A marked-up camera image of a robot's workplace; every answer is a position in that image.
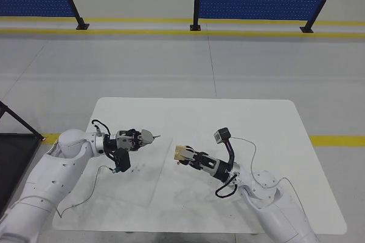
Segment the black cable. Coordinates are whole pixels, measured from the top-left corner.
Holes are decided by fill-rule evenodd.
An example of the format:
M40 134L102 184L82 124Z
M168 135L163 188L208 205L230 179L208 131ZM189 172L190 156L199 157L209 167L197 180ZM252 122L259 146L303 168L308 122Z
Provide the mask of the black cable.
M215 191L215 195L219 198L226 198L226 197L229 197L231 195L234 195L234 193L237 191L237 188L238 188L237 184L235 184L234 190L231 193L227 194L227 195L221 196L221 195L218 194L218 192L221 191L226 186L228 186L237 176L238 175L235 174L233 177L231 177L231 179L229 179L228 182L226 182L223 186L219 187L219 189Z
M111 135L110 129L108 129L108 127L106 126L106 124L102 123L101 121L99 121L98 119L93 119L92 120L92 125L94 125L96 128L99 128L97 125L95 125L95 122L100 123L101 125L103 125L103 127L105 127L105 129L107 129L108 131L108 135Z

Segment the black shelf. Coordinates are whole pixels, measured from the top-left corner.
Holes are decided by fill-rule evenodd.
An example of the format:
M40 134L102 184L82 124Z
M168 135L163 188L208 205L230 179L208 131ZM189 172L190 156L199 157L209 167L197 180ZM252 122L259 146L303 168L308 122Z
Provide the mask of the black shelf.
M0 100L0 118L10 114L32 134L0 133L0 217L44 137Z
M34 134L0 134L0 217L39 144Z

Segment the black metal frame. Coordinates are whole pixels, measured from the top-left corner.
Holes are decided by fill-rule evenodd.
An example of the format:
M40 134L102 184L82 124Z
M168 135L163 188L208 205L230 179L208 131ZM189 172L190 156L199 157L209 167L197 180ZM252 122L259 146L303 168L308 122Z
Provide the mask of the black metal frame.
M0 119L10 114L32 134L0 133L0 217L44 137L0 101Z
M89 27L89 24L85 24L84 19L80 17L80 14L78 13L77 7L74 4L73 0L68 0L69 4L71 6L71 9L73 11L75 20L77 20L78 26L75 28L76 30L87 30Z
M300 27L300 29L302 30L303 33L314 33L314 31L312 31L312 26L316 21L316 18L319 16L321 10L323 9L324 4L326 3L326 0L322 0L319 5L318 8L316 9L314 15L312 16L312 19L308 20L307 23L305 24L305 26Z
M190 25L191 31L200 31L200 25L199 25L199 11L200 11L200 0L195 0L195 3L193 4L193 24Z
M3 102L0 100L0 118L5 114L10 114L13 118L15 118L18 122L20 122L23 126L25 126L30 132L34 133L41 141L44 140L44 137L37 132L33 127L31 127L26 121L24 121L20 116L18 116L16 113L14 113L8 106L6 106Z

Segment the yellow floor line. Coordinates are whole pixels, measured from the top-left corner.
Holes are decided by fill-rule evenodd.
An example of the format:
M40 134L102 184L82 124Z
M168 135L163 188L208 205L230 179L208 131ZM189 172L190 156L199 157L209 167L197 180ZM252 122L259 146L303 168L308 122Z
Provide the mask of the yellow floor line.
M151 18L84 18L85 22L161 22L191 23L192 19L151 19ZM75 22L75 18L66 17L0 17L0 21L36 21L36 22ZM202 24L301 24L305 21L293 20L248 20L248 19L199 19ZM361 21L316 21L320 26L365 26Z
M302 33L302 32L259 32L231 30L152 30L152 29L0 29L0 34L34 34L34 35L210 35L210 36L245 36L245 37L298 37L298 38L362 38L365 33Z
M60 134L44 133L45 141L43 145L52 145ZM365 136L331 136L331 135L311 135L310 140L313 146L338 146L338 147L365 147Z
M42 133L42 136L45 137L45 140L42 142L42 145L53 145L55 141L57 141L60 136L59 133Z

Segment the black fence post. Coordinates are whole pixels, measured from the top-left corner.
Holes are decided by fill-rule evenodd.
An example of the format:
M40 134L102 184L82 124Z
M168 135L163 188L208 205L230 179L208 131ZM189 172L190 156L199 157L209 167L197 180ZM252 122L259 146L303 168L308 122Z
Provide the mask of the black fence post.
M199 25L199 11L200 11L200 0L195 0L193 5L193 24L190 25L191 31L200 31Z
M300 29L302 30L303 33L314 33L314 31L312 31L312 29L311 29L312 25L315 23L316 18L320 14L325 3L326 3L326 0L322 0L319 3L318 8L316 9L314 15L312 16L312 19L308 20L304 27L300 27Z
M75 7L73 0L68 0L69 4L71 5L71 9L73 11L75 20L77 20L78 26L75 28L76 30L87 30L89 27L89 24L85 24L84 19L80 17L80 14L77 11L77 8Z

